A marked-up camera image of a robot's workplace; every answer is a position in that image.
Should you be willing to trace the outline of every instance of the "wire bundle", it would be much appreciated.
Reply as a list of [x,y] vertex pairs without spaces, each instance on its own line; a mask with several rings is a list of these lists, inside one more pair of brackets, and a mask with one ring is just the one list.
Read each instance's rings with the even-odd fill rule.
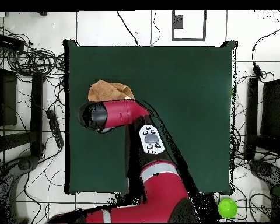
[[[241,77],[236,77],[237,81],[236,81],[236,89],[237,87],[243,83],[247,78],[253,78],[253,77],[256,77],[255,74],[251,74],[249,75],[247,73],[247,71],[238,71],[237,72],[237,75],[240,73],[240,72],[244,72],[244,75],[241,76]],[[265,71],[262,71],[262,74],[263,74],[263,79],[266,79],[267,78],[267,75],[271,75],[272,76],[272,79],[274,80],[275,79],[275,76],[272,72],[265,72]],[[241,114],[244,114],[245,116],[245,119],[246,119],[246,108],[243,107],[243,105],[240,103],[240,99],[239,99],[239,95],[238,95],[238,92],[237,90],[234,92],[235,95],[236,95],[236,108],[235,108],[235,111],[237,111],[237,113],[235,114],[235,119],[237,120],[238,117],[241,115]],[[235,150],[234,150],[234,171],[240,167],[244,168],[246,171],[245,173],[240,176],[240,177],[233,177],[233,180],[238,180],[238,179],[241,179],[243,177],[245,177],[247,175],[247,173],[249,171],[251,171],[249,169],[249,164],[248,164],[248,161],[244,160],[244,154],[243,154],[243,149],[244,149],[244,146],[245,146],[245,143],[243,141],[245,135],[241,135],[240,134],[240,131],[241,129],[244,127],[244,124],[245,122],[240,126],[240,128],[235,128],[234,129],[234,133],[232,134],[233,135],[233,146],[235,147]],[[280,156],[277,155],[277,154],[274,154],[272,152],[266,152],[266,151],[263,151],[263,150],[260,150],[257,148],[256,152],[255,152],[256,155],[260,155],[260,160],[263,160],[263,161],[266,161],[266,162],[270,162],[271,164],[274,164],[277,162],[277,159],[280,159]],[[268,217],[268,219],[270,219],[270,210],[271,208],[270,207],[267,207],[267,206],[264,206],[264,205],[261,205],[261,206],[255,206],[254,203],[252,203],[252,199],[258,195],[262,196],[262,197],[266,197],[270,200],[270,197],[268,197],[267,195],[263,194],[263,193],[256,193],[256,194],[252,194],[250,196],[250,198],[248,199],[245,194],[242,192],[242,190],[240,190],[238,187],[236,187],[235,185],[233,185],[234,188],[239,191],[241,193],[241,195],[243,196],[243,199],[239,199],[239,200],[236,200],[235,202],[241,202],[243,201],[245,203],[245,206],[244,207],[238,207],[238,208],[244,208],[246,210],[246,214],[244,216],[241,216],[240,214],[238,214],[240,216],[240,218],[232,218],[232,219],[226,219],[225,222],[238,222],[238,221],[245,221],[247,222],[247,217],[248,217],[248,210],[250,211],[250,214],[251,214],[251,217],[253,219],[253,221],[257,222],[257,220],[255,219],[254,217],[254,214],[260,214],[262,213],[263,215],[266,215]]]

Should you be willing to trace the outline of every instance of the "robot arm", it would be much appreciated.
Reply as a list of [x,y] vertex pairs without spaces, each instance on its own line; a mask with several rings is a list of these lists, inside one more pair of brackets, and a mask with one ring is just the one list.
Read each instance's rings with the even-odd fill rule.
[[49,223],[199,222],[178,167],[168,155],[149,112],[135,100],[88,102],[79,122],[91,130],[126,126],[125,157],[129,195],[138,205],[95,208],[57,216]]

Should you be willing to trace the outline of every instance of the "button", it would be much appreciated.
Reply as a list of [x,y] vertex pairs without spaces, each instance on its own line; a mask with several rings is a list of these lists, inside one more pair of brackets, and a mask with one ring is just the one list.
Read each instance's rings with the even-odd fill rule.
[[159,138],[156,134],[147,134],[145,136],[145,139],[144,139],[145,143],[146,144],[156,144],[157,142],[159,142]]

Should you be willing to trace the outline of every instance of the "black stand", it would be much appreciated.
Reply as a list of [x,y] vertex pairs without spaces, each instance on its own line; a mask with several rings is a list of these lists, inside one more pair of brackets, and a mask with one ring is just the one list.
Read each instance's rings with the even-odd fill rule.
[[0,152],[30,143],[30,156],[24,156],[8,162],[0,167],[0,223],[18,223],[15,210],[16,188],[20,178],[33,171],[44,150],[42,144],[43,119],[43,82],[46,77],[42,73],[34,73],[32,77],[32,101],[30,131],[21,134],[0,136]]

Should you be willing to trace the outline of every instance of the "black cable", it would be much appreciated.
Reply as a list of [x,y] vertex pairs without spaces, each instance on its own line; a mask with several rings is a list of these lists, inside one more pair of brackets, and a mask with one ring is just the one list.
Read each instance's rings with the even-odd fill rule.
[[257,44],[259,41],[263,40],[264,38],[269,37],[269,36],[271,36],[271,35],[273,35],[273,34],[277,34],[277,33],[280,33],[280,29],[278,29],[277,31],[274,31],[273,33],[270,33],[270,34],[268,34],[268,35],[265,35],[265,36],[259,38],[259,39],[255,42],[255,44],[254,44],[254,46],[253,46],[253,48],[252,48],[252,62],[253,62],[253,64],[255,64],[255,62],[254,62],[254,51],[255,51],[255,46],[256,46],[256,44]]
[[121,15],[119,14],[118,11],[116,11],[117,15],[119,16],[119,18],[121,19],[122,23],[124,24],[125,28],[128,30],[128,32],[130,33],[130,35],[134,38],[135,42],[136,42],[136,46],[139,45],[138,40],[136,39],[136,37],[131,33],[131,31],[129,30],[129,28],[127,27],[127,25],[124,22],[124,19],[121,17]]
[[[28,82],[28,83],[32,82],[32,80],[31,80],[32,73],[35,73],[35,72],[43,73],[46,76],[47,81],[54,87],[54,94],[56,96],[56,100],[55,100],[55,102],[53,102],[54,111],[55,111],[55,108],[59,106],[61,108],[62,112],[64,113],[64,110],[61,107],[61,105],[65,106],[65,104],[60,99],[60,94],[64,90],[63,87],[61,88],[62,82],[64,80],[64,68],[65,68],[64,67],[64,54],[61,54],[61,55],[56,57],[55,54],[52,51],[49,51],[49,50],[46,50],[46,49],[41,49],[41,48],[37,48],[37,49],[31,48],[31,45],[33,45],[33,43],[30,41],[30,39],[26,35],[24,35],[24,34],[18,34],[17,35],[17,34],[13,34],[12,32],[9,32],[9,31],[6,31],[6,32],[8,33],[8,35],[5,35],[5,36],[11,36],[11,37],[16,38],[18,40],[21,40],[21,41],[24,42],[25,45],[24,45],[24,50],[21,51],[21,52],[12,51],[12,50],[0,47],[0,59],[2,59],[2,62],[0,63],[0,67],[1,68],[4,67],[3,66],[4,65],[4,60],[6,59],[10,69],[13,72],[16,73],[18,80],[20,80],[22,82]],[[26,37],[28,39],[28,43],[21,36]],[[57,85],[54,85],[50,81],[52,78],[55,78],[55,79],[59,78],[60,79],[59,83]],[[19,93],[21,93],[22,95],[31,97],[28,94],[22,93],[18,89],[17,89],[17,91]],[[29,101],[30,101],[31,104],[34,104],[35,106],[41,108],[43,111],[46,111],[42,107],[35,104],[33,97],[31,97],[31,99]],[[25,102],[26,106],[28,108],[31,108],[31,106],[28,105],[27,101],[22,100],[18,103],[21,103],[21,102]],[[26,126],[23,123],[23,120],[22,120],[21,116],[17,112],[16,112],[16,114],[20,118],[20,120],[22,122],[22,125],[24,126],[24,129],[25,129],[26,133],[28,134],[28,138],[29,138],[29,141],[30,141],[30,135],[27,131]],[[48,158],[44,157],[44,159],[42,161],[38,162],[38,164],[40,164],[42,162],[44,163],[46,160],[53,158],[52,161],[50,162],[50,164],[52,164],[54,158],[61,151],[62,151],[62,149],[59,149],[56,154],[54,154],[54,155],[52,155]],[[17,161],[17,159],[13,159],[12,161],[8,162],[7,165],[10,164],[11,162],[16,162],[16,161]],[[36,214],[36,216],[34,217],[34,219],[32,220],[32,223],[34,223],[35,219],[37,218],[37,215],[39,215],[39,213],[41,211],[41,205],[40,205],[40,202],[36,201],[35,199],[33,199],[31,196],[29,196],[27,194],[26,189],[30,185],[32,185],[43,173],[46,173],[45,170],[50,166],[50,164],[46,168],[44,168],[44,171],[36,179],[34,179],[34,181],[32,181],[27,186],[27,184],[29,182],[29,174],[28,174],[28,180],[26,181],[26,184],[24,186],[24,190],[22,191],[26,194],[26,196],[28,198],[30,198],[33,202],[38,203],[38,205],[40,206],[40,209],[39,209],[38,213]],[[50,206],[46,206],[46,208],[45,208],[46,214],[45,214],[44,217],[47,216],[49,210],[50,210]]]
[[48,187],[48,204],[47,204],[47,206],[49,207],[49,210],[50,210],[50,203],[49,203],[49,191],[50,191],[50,185],[51,184],[53,184],[53,185],[55,185],[54,183],[52,183],[52,180],[53,180],[53,178],[56,176],[56,174],[58,174],[58,173],[60,173],[60,172],[64,172],[65,173],[65,171],[57,171],[53,176],[52,176],[52,179],[49,181],[50,183],[49,183],[49,187]]
[[155,26],[155,28],[159,31],[159,37],[157,38],[157,40],[155,42],[153,42],[152,46],[157,43],[161,37],[161,32],[160,30],[158,29],[158,27],[156,26],[156,23],[155,23],[155,19],[156,19],[156,12],[155,12],[155,16],[153,17],[153,25]]
[[29,178],[30,178],[30,173],[28,173],[27,181],[26,181],[26,183],[25,183],[25,185],[24,185],[24,192],[25,192],[26,196],[27,196],[30,200],[32,200],[32,201],[34,201],[35,203],[37,203],[37,204],[39,205],[39,207],[40,207],[39,210],[38,210],[38,213],[35,215],[35,217],[33,218],[32,222],[31,222],[31,224],[33,224],[34,220],[36,219],[36,217],[37,217],[37,216],[39,215],[39,213],[40,213],[41,205],[40,205],[40,203],[37,202],[34,198],[32,198],[31,196],[29,196],[28,193],[27,193],[27,191],[26,191],[26,186],[27,186],[27,184],[28,184]]

